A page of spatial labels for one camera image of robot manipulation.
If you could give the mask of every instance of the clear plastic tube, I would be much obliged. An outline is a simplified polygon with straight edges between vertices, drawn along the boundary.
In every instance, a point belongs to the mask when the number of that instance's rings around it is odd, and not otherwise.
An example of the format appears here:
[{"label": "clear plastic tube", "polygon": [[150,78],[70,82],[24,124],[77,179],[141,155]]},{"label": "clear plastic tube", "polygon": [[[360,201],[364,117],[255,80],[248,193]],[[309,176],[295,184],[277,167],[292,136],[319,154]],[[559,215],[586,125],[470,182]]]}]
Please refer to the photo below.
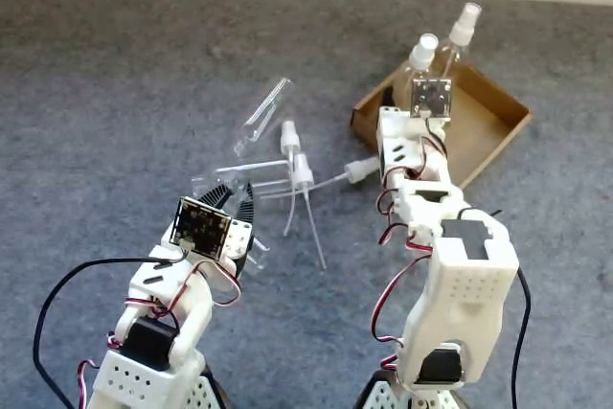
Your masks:
[{"label": "clear plastic tube", "polygon": [[317,246],[317,253],[319,254],[319,262],[322,264],[322,269],[326,270],[328,265],[326,264],[326,258],[324,257],[324,251],[322,245],[319,242],[319,236],[317,235],[317,227],[315,227],[315,219],[313,218],[313,212],[310,209],[310,201],[308,200],[308,188],[303,187],[303,197],[305,198],[306,211],[308,212],[308,220],[310,221],[310,228],[313,231],[313,237],[315,238],[315,245]]},{"label": "clear plastic tube", "polygon": [[289,226],[291,225],[291,221],[294,218],[294,210],[296,208],[296,190],[294,189],[294,181],[292,177],[293,172],[293,164],[294,164],[294,152],[290,151],[288,155],[289,160],[289,184],[291,185],[291,205],[289,207],[289,215],[287,216],[287,223],[284,228],[284,237],[287,237],[287,233],[289,232]]},{"label": "clear plastic tube", "polygon": [[[342,181],[343,179],[347,179],[347,173],[346,172],[343,172],[342,174],[338,174],[338,175],[336,175],[334,177],[331,177],[330,179],[326,179],[323,182],[315,184],[313,187],[307,188],[307,190],[309,192],[315,191],[317,189],[321,189],[322,187],[329,186],[330,184],[333,184],[335,182]],[[262,200],[269,200],[269,199],[272,199],[272,198],[284,198],[286,196],[292,196],[292,194],[294,193],[293,191],[289,191],[287,189],[285,189],[285,191],[286,192],[279,192],[279,193],[274,192],[274,191],[272,191],[270,193],[263,193],[263,194],[260,195],[260,198]]]},{"label": "clear plastic tube", "polygon": [[247,121],[238,130],[238,141],[234,152],[238,157],[249,154],[249,150],[273,127],[281,123],[288,104],[287,97],[292,93],[294,84],[290,79],[283,77],[268,93],[266,98],[258,105]]}]

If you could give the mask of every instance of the cardboard tray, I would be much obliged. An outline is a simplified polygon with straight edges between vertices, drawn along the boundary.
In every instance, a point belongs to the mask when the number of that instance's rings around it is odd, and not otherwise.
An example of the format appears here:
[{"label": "cardboard tray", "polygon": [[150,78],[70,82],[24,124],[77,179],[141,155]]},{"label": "cardboard tray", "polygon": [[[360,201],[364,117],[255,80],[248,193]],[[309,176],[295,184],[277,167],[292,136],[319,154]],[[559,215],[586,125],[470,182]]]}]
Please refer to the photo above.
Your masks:
[{"label": "cardboard tray", "polygon": [[[352,129],[371,148],[376,147],[376,123],[383,90],[396,71],[354,108]],[[471,66],[458,70],[446,128],[449,173],[454,184],[466,187],[530,121],[530,110]]]}]

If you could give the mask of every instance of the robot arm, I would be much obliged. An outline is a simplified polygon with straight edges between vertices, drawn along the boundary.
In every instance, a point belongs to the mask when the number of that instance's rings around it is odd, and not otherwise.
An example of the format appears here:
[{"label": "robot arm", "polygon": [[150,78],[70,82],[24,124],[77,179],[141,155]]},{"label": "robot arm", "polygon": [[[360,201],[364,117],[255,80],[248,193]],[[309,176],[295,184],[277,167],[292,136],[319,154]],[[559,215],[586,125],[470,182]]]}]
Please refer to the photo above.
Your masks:
[{"label": "robot arm", "polygon": [[471,208],[451,182],[442,130],[449,119],[414,108],[381,107],[377,143],[389,213],[406,225],[407,241],[432,248],[426,284],[397,346],[397,379],[419,395],[481,377],[519,262],[507,229]]},{"label": "robot arm", "polygon": [[[253,203],[241,201],[232,218],[220,211],[224,200],[201,200],[181,199],[173,224],[149,254],[169,263],[144,263],[132,277],[90,409],[226,407],[195,347],[216,304],[210,285],[239,293],[235,277],[251,247]],[[176,318],[175,328],[159,321],[166,314]]]}]

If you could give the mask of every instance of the clear plastic bottle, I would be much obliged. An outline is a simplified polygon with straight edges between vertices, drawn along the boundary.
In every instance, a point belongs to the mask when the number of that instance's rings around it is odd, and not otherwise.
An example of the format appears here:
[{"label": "clear plastic bottle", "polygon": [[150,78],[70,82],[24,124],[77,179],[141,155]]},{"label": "clear plastic bottle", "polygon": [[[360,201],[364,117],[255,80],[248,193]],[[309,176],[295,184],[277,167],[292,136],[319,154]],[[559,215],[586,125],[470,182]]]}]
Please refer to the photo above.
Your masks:
[{"label": "clear plastic bottle", "polygon": [[402,63],[394,77],[392,98],[394,104],[402,110],[411,108],[413,79],[425,79],[431,76],[430,64],[439,45],[434,34],[423,34],[418,44],[413,47],[409,58]]},{"label": "clear plastic bottle", "polygon": [[449,38],[444,40],[432,61],[432,76],[453,79],[459,64],[466,61],[468,46],[475,33],[475,24],[481,14],[481,7],[472,2],[464,5],[462,14],[453,25]]}]

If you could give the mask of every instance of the white spray cap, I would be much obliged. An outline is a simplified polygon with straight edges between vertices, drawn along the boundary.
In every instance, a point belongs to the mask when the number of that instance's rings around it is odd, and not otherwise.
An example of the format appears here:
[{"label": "white spray cap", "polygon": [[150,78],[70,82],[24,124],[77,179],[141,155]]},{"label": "white spray cap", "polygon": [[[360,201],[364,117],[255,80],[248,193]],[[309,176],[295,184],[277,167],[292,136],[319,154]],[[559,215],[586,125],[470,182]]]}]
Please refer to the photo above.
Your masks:
[{"label": "white spray cap", "polygon": [[294,189],[301,187],[313,187],[313,171],[308,165],[307,155],[304,152],[298,152],[294,157],[294,171],[291,175]]},{"label": "white spray cap", "polygon": [[473,34],[475,34],[475,24],[481,14],[481,6],[468,2],[464,5],[462,14],[453,25],[449,40],[460,47],[465,47],[470,43]]},{"label": "white spray cap", "polygon": [[409,56],[409,64],[418,71],[425,71],[432,64],[434,52],[439,46],[439,40],[434,34],[423,34],[418,44],[413,47]]},{"label": "white spray cap", "polygon": [[281,153],[287,155],[290,151],[300,150],[300,138],[296,132],[293,120],[285,120],[281,125]]}]

